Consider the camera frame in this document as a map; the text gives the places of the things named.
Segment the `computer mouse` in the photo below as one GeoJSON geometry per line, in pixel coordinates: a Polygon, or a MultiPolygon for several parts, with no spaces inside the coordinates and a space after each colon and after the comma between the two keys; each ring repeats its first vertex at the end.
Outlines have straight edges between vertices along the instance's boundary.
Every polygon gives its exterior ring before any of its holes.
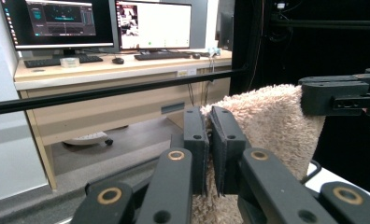
{"type": "Polygon", "coordinates": [[[112,62],[115,64],[124,64],[124,59],[123,58],[114,58],[112,59],[112,62]]]}
{"type": "Polygon", "coordinates": [[[200,54],[199,54],[199,53],[194,53],[194,54],[192,55],[192,57],[193,57],[194,59],[200,59],[200,54]]]}

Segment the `monitor stand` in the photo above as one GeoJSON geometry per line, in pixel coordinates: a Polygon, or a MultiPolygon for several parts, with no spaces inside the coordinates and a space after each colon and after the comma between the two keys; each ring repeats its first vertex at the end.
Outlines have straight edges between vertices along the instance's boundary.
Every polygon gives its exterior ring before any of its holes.
{"type": "Polygon", "coordinates": [[[77,53],[74,49],[63,49],[62,54],[53,54],[53,58],[77,58],[86,56],[85,53],[77,53]]]}

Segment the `beige towel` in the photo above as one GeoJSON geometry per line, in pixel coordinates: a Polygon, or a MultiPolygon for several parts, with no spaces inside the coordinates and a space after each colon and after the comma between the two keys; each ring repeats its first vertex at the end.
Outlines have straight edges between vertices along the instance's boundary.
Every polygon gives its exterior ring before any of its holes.
{"type": "MultiPolygon", "coordinates": [[[[306,175],[325,120],[304,116],[301,96],[301,86],[279,85],[225,97],[214,105],[231,111],[251,145],[274,152],[300,180],[306,175]]],[[[203,114],[211,106],[202,107],[203,114]]],[[[208,197],[193,196],[192,223],[242,223],[237,196],[218,197],[213,172],[210,161],[208,197]]]]}

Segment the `keyboard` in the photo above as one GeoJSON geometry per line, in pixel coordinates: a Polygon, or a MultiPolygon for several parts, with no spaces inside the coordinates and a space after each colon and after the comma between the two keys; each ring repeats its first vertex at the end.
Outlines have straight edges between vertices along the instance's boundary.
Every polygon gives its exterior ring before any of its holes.
{"type": "Polygon", "coordinates": [[[190,54],[174,52],[174,53],[151,53],[151,54],[136,54],[135,58],[139,61],[158,60],[158,59],[176,59],[176,58],[191,58],[190,54]]]}
{"type": "MultiPolygon", "coordinates": [[[[103,59],[98,56],[77,56],[77,58],[79,58],[80,63],[98,63],[103,61],[103,59]]],[[[24,61],[24,64],[27,68],[61,65],[59,58],[28,60],[24,61]]]]}

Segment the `white wall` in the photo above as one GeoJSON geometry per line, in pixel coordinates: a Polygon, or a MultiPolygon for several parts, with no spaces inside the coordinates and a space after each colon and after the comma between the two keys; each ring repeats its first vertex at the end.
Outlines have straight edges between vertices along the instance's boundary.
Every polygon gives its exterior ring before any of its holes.
{"type": "MultiPolygon", "coordinates": [[[[0,101],[19,99],[13,84],[16,54],[0,7],[0,101]]],[[[0,115],[0,199],[47,185],[23,112],[0,115]]]]}

